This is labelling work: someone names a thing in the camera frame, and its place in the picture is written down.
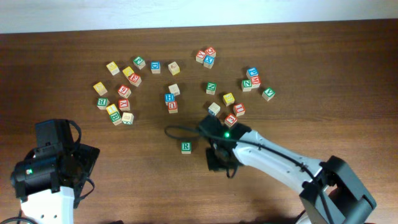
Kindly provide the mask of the yellow block edge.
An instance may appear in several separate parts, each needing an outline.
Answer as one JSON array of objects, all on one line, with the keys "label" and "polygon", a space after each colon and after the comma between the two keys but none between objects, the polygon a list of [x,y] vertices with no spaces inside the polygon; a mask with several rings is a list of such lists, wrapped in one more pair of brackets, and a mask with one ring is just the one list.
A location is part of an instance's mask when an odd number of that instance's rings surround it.
[{"label": "yellow block edge", "polygon": [[94,84],[93,88],[99,94],[99,96],[103,96],[108,92],[102,82],[98,82],[98,83]]}]

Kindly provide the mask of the green block R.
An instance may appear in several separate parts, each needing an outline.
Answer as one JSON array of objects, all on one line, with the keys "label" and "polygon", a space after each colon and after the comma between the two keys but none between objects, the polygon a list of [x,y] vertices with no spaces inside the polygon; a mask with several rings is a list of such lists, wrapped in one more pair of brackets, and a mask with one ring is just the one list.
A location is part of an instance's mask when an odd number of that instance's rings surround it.
[{"label": "green block R", "polygon": [[192,153],[191,142],[182,142],[181,143],[181,153],[182,154],[191,154]]}]

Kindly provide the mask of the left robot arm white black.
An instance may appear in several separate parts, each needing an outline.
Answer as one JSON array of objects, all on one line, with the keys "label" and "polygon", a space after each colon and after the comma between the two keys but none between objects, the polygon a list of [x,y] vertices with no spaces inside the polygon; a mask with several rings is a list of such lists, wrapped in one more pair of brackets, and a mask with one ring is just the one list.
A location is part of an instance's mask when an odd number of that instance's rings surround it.
[{"label": "left robot arm white black", "polygon": [[74,222],[73,213],[86,198],[83,188],[100,150],[74,139],[76,122],[50,119],[35,124],[37,146],[15,165],[11,184],[27,223]]}]

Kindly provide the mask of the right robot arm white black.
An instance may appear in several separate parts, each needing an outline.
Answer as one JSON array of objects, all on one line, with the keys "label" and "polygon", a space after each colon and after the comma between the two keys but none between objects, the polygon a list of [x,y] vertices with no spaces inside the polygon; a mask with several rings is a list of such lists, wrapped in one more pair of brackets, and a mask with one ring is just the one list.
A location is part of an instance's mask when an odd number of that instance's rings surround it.
[{"label": "right robot arm white black", "polygon": [[299,194],[304,214],[298,223],[364,223],[377,207],[374,197],[352,168],[336,156],[326,162],[292,152],[241,123],[232,128],[208,115],[198,125],[210,143],[209,170],[225,170],[229,178],[249,166]]}]

